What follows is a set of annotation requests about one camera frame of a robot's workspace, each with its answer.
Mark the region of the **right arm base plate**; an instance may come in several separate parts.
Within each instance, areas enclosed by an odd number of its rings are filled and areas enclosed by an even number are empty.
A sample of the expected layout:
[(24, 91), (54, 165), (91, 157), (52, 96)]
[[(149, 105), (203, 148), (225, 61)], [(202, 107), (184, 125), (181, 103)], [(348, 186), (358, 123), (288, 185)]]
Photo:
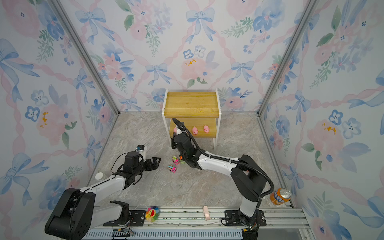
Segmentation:
[(263, 211), (259, 210), (259, 218), (256, 214), (253, 217), (247, 217), (239, 210), (225, 210), (225, 216), (222, 218), (224, 225), (229, 227), (252, 227), (257, 226), (257, 220), (260, 220), (260, 227), (266, 227), (267, 222)]

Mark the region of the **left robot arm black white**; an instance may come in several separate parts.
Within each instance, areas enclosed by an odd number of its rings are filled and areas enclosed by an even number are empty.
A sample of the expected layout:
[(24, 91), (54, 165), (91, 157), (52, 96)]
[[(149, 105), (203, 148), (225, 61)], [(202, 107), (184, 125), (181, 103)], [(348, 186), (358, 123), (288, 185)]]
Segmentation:
[(127, 227), (134, 217), (128, 203), (97, 204), (110, 195), (137, 184), (143, 172), (159, 168), (161, 158), (145, 158), (144, 150), (125, 153), (125, 161), (109, 178), (81, 189), (69, 188), (60, 197), (45, 225), (45, 233), (65, 240), (81, 240), (89, 230), (112, 222)]

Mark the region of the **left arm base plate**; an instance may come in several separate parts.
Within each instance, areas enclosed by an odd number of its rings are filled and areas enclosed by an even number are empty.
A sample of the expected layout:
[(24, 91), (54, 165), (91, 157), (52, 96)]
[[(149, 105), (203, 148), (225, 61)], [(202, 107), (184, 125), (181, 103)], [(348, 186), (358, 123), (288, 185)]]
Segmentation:
[(145, 210), (125, 211), (117, 220), (104, 223), (103, 227), (142, 227), (146, 219), (145, 215)]

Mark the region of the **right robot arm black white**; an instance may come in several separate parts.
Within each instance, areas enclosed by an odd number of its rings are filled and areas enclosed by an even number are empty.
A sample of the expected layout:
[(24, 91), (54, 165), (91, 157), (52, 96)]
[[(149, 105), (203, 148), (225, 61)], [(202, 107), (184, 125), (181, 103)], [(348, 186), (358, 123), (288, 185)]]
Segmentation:
[(270, 177), (248, 155), (229, 158), (203, 150), (183, 122), (176, 118), (172, 121), (177, 129), (171, 139), (172, 148), (179, 151), (181, 159), (191, 168), (231, 177), (243, 197), (239, 208), (240, 222), (246, 227), (258, 226), (261, 221), (259, 208), (262, 200), (275, 189)]

